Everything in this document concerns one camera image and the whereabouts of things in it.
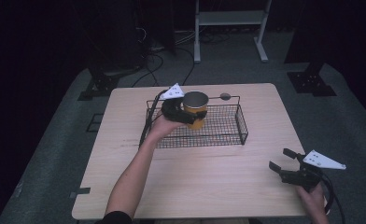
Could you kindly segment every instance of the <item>wire basket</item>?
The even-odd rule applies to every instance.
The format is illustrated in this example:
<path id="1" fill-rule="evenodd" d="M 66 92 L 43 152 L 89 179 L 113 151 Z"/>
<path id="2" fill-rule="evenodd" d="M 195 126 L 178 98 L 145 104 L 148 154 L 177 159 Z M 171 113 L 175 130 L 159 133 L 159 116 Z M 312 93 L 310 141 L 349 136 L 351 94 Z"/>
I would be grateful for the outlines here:
<path id="1" fill-rule="evenodd" d="M 200 130 L 192 130 L 186 126 L 180 126 L 164 137 L 157 145 L 158 148 L 171 147 L 213 147 L 244 145 L 247 139 L 247 127 L 239 105 L 239 96 L 231 96 L 236 104 L 217 104 L 221 97 L 210 97 L 207 106 L 207 114 L 204 119 L 204 126 Z M 148 101 L 148 110 L 153 101 Z M 157 106 L 152 120 L 157 118 L 157 112 L 161 110 Z"/>

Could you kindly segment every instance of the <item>wrist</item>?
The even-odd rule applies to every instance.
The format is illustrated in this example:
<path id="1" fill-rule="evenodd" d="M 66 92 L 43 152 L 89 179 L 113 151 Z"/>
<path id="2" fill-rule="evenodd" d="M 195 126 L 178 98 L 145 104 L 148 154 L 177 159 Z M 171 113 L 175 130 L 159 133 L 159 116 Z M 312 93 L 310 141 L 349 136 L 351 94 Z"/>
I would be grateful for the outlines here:
<path id="1" fill-rule="evenodd" d="M 315 216 L 311 216 L 313 224 L 329 224 L 329 219 L 325 213 L 319 213 Z"/>
<path id="2" fill-rule="evenodd" d="M 162 140 L 161 137 L 157 136 L 156 134 L 149 133 L 146 137 L 145 141 L 141 148 L 145 147 L 150 149 L 155 149 L 157 144 Z"/>

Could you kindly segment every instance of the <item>white shelf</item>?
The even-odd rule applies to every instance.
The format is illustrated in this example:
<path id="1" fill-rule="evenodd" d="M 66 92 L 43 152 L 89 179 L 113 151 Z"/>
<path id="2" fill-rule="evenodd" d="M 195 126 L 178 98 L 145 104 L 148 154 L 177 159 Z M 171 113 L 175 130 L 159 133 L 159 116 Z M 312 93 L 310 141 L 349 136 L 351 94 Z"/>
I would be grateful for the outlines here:
<path id="1" fill-rule="evenodd" d="M 261 24 L 263 10 L 200 12 L 199 25 Z"/>

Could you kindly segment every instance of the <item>human hand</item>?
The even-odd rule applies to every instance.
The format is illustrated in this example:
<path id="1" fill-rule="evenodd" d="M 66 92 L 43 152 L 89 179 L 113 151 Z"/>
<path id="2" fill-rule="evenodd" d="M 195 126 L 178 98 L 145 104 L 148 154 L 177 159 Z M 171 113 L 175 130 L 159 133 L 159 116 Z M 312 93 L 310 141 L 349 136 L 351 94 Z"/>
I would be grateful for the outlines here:
<path id="1" fill-rule="evenodd" d="M 166 119 L 162 112 L 159 111 L 148 136 L 152 136 L 157 140 L 161 140 L 174 129 L 182 125 L 184 124 Z"/>
<path id="2" fill-rule="evenodd" d="M 296 186 L 296 191 L 302 200 L 303 207 L 307 215 L 311 218 L 313 224 L 328 224 L 324 208 L 324 194 L 322 186 L 317 184 L 310 192 L 303 187 Z"/>

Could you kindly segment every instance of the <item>white triangular marker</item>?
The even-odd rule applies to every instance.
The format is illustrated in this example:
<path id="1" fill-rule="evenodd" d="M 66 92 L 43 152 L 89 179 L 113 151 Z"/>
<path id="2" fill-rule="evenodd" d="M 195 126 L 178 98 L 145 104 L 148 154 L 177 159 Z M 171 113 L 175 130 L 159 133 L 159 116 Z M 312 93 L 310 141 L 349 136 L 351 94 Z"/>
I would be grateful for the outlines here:
<path id="1" fill-rule="evenodd" d="M 308 155 L 303 159 L 305 163 L 314 165 L 319 168 L 330 168 L 330 169 L 339 169 L 344 170 L 346 166 L 341 164 L 340 162 L 334 161 L 322 154 L 312 150 Z"/>
<path id="2" fill-rule="evenodd" d="M 173 87 L 169 88 L 168 91 L 166 91 L 164 94 L 161 95 L 160 99 L 167 100 L 167 99 L 174 99 L 183 97 L 184 92 L 182 89 L 180 89 L 179 84 L 175 84 Z"/>

